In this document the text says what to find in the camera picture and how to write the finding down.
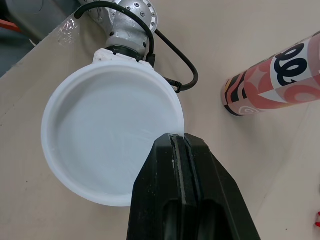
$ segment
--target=floor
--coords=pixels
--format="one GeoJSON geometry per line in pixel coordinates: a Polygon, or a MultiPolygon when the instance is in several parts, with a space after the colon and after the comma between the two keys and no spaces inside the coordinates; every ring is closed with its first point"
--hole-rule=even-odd
{"type": "Polygon", "coordinates": [[[29,39],[22,33],[0,28],[0,77],[33,48],[29,39]]]}

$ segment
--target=cylindrical can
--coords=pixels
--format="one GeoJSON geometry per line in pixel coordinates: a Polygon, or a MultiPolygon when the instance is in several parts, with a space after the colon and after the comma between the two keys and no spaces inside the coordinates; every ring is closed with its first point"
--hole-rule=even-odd
{"type": "Polygon", "coordinates": [[[320,99],[320,31],[226,81],[224,107],[246,116],[320,99]]]}

